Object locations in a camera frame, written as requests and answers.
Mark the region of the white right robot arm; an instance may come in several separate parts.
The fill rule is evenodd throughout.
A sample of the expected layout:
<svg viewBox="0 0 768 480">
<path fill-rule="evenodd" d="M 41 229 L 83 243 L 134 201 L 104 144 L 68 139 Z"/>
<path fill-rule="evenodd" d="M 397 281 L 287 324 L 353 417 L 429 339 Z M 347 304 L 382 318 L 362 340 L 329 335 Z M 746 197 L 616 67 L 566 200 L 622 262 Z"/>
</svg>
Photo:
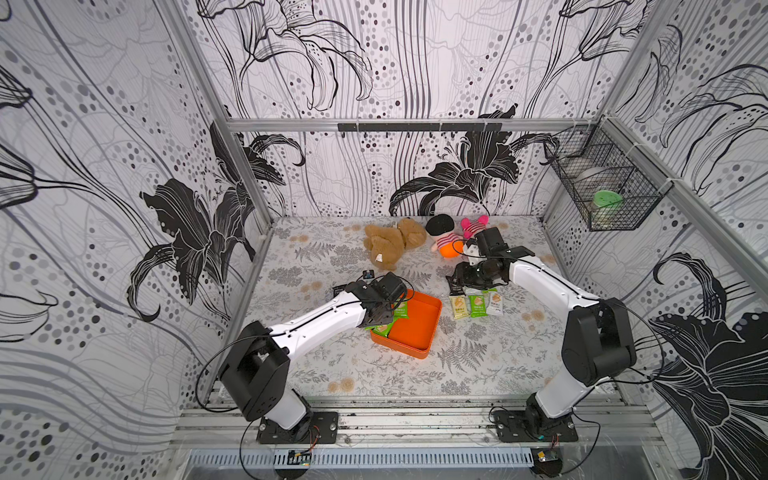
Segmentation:
<svg viewBox="0 0 768 480">
<path fill-rule="evenodd" d="M 514 284 L 564 322 L 563 366 L 526 401 L 523 425 L 529 435 L 539 438 L 567 427 L 574 407 L 599 382 L 635 365 L 629 311 L 622 301 L 583 290 L 530 249 L 509 246 L 496 227 L 475 234 L 465 256 L 468 260 L 458 264 L 451 276 L 455 285 L 488 291 Z"/>
</svg>

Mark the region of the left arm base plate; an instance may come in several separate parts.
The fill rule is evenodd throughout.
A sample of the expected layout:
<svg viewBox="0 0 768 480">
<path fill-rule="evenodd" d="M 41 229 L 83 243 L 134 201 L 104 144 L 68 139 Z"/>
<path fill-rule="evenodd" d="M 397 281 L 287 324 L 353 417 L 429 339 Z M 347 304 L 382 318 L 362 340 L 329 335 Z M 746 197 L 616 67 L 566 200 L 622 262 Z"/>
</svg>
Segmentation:
<svg viewBox="0 0 768 480">
<path fill-rule="evenodd" d="M 263 419 L 259 425 L 257 442 L 305 446 L 334 444 L 338 427 L 339 414 L 332 411 L 310 412 L 291 429 L 284 429 L 273 420 Z"/>
</svg>

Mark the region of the green cookie packet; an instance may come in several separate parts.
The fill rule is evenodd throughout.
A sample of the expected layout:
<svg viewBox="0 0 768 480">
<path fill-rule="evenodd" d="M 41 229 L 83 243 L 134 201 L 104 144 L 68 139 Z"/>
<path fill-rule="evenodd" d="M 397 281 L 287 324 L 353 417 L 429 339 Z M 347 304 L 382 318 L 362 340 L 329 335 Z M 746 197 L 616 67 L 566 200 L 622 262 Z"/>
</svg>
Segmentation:
<svg viewBox="0 0 768 480">
<path fill-rule="evenodd" d="M 486 295 L 484 292 L 467 296 L 469 311 L 472 318 L 482 318 L 488 315 Z"/>
<path fill-rule="evenodd" d="M 372 334 L 375 334 L 384 338 L 388 338 L 394 326 L 395 326 L 395 323 L 391 322 L 386 325 L 367 327 L 367 330 L 370 331 Z"/>
<path fill-rule="evenodd" d="M 407 319 L 409 317 L 408 303 L 402 302 L 393 310 L 393 319 Z"/>
</svg>

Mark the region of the orange plastic storage box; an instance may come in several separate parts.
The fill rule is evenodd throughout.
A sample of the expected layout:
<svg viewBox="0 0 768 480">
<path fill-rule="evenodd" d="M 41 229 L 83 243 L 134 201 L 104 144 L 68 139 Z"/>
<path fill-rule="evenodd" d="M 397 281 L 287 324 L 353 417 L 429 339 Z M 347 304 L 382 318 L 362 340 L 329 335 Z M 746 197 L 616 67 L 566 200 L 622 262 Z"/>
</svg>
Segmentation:
<svg viewBox="0 0 768 480">
<path fill-rule="evenodd" d="M 407 319 L 394 320 L 395 326 L 388 338 L 370 332 L 371 340 L 381 346 L 413 358 L 426 359 L 437 330 L 442 302 L 430 295 L 408 290 Z"/>
</svg>

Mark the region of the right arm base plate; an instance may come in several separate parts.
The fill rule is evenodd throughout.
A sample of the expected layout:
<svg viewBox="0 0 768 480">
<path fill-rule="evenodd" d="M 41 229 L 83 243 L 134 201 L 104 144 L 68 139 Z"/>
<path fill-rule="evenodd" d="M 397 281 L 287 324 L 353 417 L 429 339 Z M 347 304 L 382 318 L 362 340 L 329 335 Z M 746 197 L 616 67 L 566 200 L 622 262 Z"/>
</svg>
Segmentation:
<svg viewBox="0 0 768 480">
<path fill-rule="evenodd" d="M 499 407 L 491 409 L 489 421 L 502 443 L 559 444 L 576 442 L 579 439 L 570 414 L 548 418 L 541 416 L 536 410 L 519 411 Z"/>
</svg>

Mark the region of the cream cookie packet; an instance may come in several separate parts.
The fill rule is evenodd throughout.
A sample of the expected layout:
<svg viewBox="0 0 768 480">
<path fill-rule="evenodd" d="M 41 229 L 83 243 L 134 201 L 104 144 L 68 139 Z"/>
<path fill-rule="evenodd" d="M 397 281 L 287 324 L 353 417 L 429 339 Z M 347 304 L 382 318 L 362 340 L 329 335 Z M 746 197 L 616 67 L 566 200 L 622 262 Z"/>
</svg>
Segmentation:
<svg viewBox="0 0 768 480">
<path fill-rule="evenodd" d="M 453 312 L 453 318 L 455 320 L 468 318 L 471 310 L 468 304 L 468 299 L 465 295 L 456 295 L 450 297 L 450 303 Z"/>
</svg>

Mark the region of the white cookie packet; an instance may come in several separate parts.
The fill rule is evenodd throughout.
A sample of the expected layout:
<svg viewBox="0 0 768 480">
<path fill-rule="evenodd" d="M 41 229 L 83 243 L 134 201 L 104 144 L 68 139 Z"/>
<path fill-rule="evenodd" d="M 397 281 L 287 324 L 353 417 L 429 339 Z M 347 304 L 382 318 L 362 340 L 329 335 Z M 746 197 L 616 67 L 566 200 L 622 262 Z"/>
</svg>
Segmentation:
<svg viewBox="0 0 768 480">
<path fill-rule="evenodd" d="M 504 313 L 503 296 L 497 290 L 487 290 L 485 298 L 487 315 L 501 316 Z"/>
</svg>

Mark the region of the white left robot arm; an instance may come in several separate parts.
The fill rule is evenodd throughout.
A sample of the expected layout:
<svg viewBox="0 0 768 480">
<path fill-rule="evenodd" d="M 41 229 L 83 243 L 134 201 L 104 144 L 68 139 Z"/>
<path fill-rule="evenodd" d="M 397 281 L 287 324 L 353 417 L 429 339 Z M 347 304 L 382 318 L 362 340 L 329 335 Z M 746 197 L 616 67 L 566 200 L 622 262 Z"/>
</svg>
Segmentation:
<svg viewBox="0 0 768 480">
<path fill-rule="evenodd" d="M 247 421 L 266 419 L 290 430 L 310 412 L 287 387 L 291 363 L 347 330 L 391 323 L 408 299 L 406 281 L 389 272 L 351 282 L 325 304 L 284 323 L 267 327 L 254 321 L 232 343 L 217 377 Z"/>
</svg>

